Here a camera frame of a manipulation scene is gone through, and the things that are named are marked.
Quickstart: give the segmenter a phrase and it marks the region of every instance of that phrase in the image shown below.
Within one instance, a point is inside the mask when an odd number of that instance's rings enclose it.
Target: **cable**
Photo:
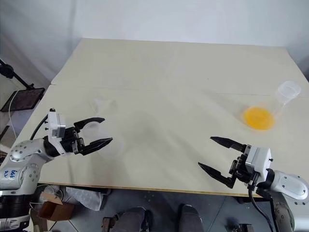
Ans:
[[[54,190],[54,188],[53,188],[53,187],[51,187],[50,185],[48,185],[48,184],[38,185],[38,186],[37,186],[37,188],[38,188],[38,187],[41,187],[41,186],[48,186],[48,187],[50,187],[50,188],[51,188],[51,190],[53,191],[53,194],[55,194],[55,190]]]
[[[59,189],[58,191],[61,192],[61,201],[63,200],[63,191],[61,189]]]
[[[38,211],[31,205],[31,203],[29,203],[29,205],[30,205],[31,209],[33,209],[34,211],[38,212]]]
[[[11,104],[12,104],[12,101],[14,100],[14,98],[15,98],[15,96],[16,96],[16,94],[17,94],[18,92],[19,92],[19,90],[16,91],[16,93],[15,93],[14,96],[12,97],[12,100],[11,100],[10,105],[9,105],[9,119],[10,119],[11,126],[12,126],[12,128],[13,128],[13,132],[14,132],[14,135],[15,135],[15,139],[17,139],[17,136],[16,136],[16,133],[15,133],[15,129],[14,129],[12,120],[11,120],[11,112],[10,112],[10,111],[11,111]]]
[[[270,209],[271,209],[272,220],[273,220],[273,221],[276,221],[275,207],[274,207],[273,199],[271,199],[271,201],[270,201]],[[275,231],[279,231],[279,230],[278,230],[278,225],[277,225],[276,222],[274,223],[274,225],[275,225]]]
[[[48,115],[46,115],[42,121],[37,125],[37,127],[35,128],[34,132],[32,133],[30,140],[33,140],[35,134],[38,132],[39,128],[41,127],[41,125],[45,122],[45,120],[47,119]]]
[[[271,232],[274,232],[269,217],[257,206],[257,204],[256,204],[256,202],[255,202],[255,200],[254,200],[254,198],[252,196],[252,190],[251,189],[249,189],[248,194],[249,194],[249,198],[250,198],[250,201],[252,202],[253,206],[266,219]]]

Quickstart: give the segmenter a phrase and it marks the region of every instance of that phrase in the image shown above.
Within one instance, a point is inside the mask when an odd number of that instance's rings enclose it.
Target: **spilled orange liquid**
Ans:
[[[268,130],[275,124],[275,118],[272,113],[261,107],[248,108],[243,116],[248,126],[254,129]]]

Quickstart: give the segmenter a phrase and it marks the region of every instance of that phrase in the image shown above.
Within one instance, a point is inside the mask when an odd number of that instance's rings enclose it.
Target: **floor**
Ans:
[[[178,206],[182,203],[195,207],[203,220],[206,232],[226,232],[229,221],[252,224],[254,231],[270,231],[266,220],[251,203],[239,204],[236,198],[192,193],[158,192],[113,189],[103,199],[100,211],[76,205],[70,221],[57,222],[53,232],[100,232],[103,217],[112,217],[126,209],[143,206],[152,211],[154,232],[175,232]],[[258,202],[259,207],[271,218],[268,202]]]

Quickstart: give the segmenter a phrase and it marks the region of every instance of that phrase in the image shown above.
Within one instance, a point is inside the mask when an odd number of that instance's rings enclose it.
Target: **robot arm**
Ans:
[[[248,189],[272,200],[276,224],[280,232],[304,232],[309,230],[309,185],[297,175],[285,174],[270,169],[273,161],[269,148],[243,145],[231,139],[211,137],[227,148],[233,148],[242,154],[234,160],[229,173],[224,177],[212,167],[198,163],[212,178],[233,188],[236,179],[245,183]]]
[[[51,109],[48,113],[48,136],[23,141],[12,147],[0,166],[0,231],[19,232],[28,226],[29,203],[45,163],[72,152],[87,155],[112,141],[112,138],[106,138],[84,145],[78,133],[84,125],[93,121],[101,123],[104,119],[89,118],[66,129],[62,116]]]

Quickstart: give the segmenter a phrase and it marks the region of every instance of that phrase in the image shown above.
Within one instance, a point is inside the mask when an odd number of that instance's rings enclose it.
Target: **beige table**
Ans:
[[[158,90],[186,81],[216,93],[273,94],[286,80],[309,85],[283,47],[82,39],[53,85]]]
[[[202,162],[228,175],[232,160],[239,155],[210,136],[270,147],[274,170],[299,174],[309,181],[309,98],[298,98],[288,105],[269,131],[254,131],[244,125],[243,109],[268,98],[216,94],[174,81],[162,82],[154,91],[51,85],[18,141],[28,139],[54,107],[65,116],[67,126],[88,117],[106,118],[102,130],[115,138],[114,145],[123,148],[116,156],[108,154],[107,146],[84,157],[56,158],[43,166],[40,182],[247,195],[241,182],[229,189],[198,166],[197,162]],[[45,135],[42,128],[36,137]]]

